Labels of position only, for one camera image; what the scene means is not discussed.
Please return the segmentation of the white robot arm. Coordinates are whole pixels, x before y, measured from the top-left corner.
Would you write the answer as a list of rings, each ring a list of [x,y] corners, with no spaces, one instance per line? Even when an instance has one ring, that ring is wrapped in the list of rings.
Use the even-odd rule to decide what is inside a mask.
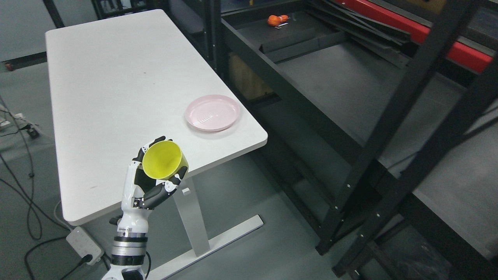
[[[142,269],[146,258],[146,233],[117,232],[114,237],[110,269],[102,280],[146,280]]]

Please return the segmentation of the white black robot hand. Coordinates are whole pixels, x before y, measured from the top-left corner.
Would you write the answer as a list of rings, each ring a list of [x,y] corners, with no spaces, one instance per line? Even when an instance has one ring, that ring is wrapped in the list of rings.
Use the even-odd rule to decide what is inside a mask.
[[[117,232],[147,233],[148,216],[157,206],[173,196],[187,174],[185,167],[166,180],[152,179],[144,173],[144,153],[153,144],[164,140],[171,139],[162,135],[143,145],[128,165],[121,201],[123,215],[117,223]]]

